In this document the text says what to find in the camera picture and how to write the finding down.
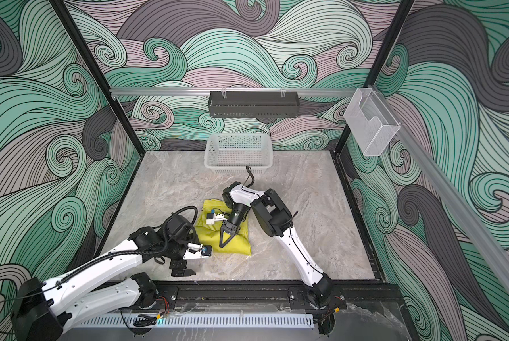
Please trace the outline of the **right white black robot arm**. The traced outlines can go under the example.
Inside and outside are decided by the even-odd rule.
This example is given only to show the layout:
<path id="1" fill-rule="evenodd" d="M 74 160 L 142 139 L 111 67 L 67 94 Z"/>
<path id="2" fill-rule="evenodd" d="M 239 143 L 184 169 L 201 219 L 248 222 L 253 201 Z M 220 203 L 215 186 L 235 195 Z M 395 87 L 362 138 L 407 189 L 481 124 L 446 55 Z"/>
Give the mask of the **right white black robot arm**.
<path id="1" fill-rule="evenodd" d="M 296 215 L 291 213 L 275 190 L 252 189 L 255 177 L 250 166 L 245 169 L 251 180 L 247 185 L 234 182 L 223 190 L 224 203 L 231 212 L 220 218 L 219 247 L 227 246 L 238 235 L 240 224 L 246 220 L 248 213 L 254 213 L 264 233 L 277 240 L 292 259 L 306 288 L 308 302 L 318 309 L 326 307 L 330 302 L 333 281 L 300 240 L 294 226 Z"/>

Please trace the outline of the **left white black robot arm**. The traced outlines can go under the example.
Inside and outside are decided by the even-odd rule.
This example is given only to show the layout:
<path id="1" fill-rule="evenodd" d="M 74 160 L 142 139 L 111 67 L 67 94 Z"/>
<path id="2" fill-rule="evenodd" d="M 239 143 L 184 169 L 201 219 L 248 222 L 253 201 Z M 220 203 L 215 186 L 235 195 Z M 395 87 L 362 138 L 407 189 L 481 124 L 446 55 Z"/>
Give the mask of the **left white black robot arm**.
<path id="1" fill-rule="evenodd" d="M 194 219 L 182 214 L 197 211 L 182 207 L 157 227 L 142 227 L 105 254 L 75 269 L 41 281 L 31 278 L 20 286 L 10 320 L 17 340 L 58 340 L 75 325 L 97 315 L 137 305 L 150 308 L 157 288 L 145 273 L 131 276 L 114 287 L 100 286 L 128 269 L 150 260 L 186 261 L 209 255 L 199 243 Z"/>

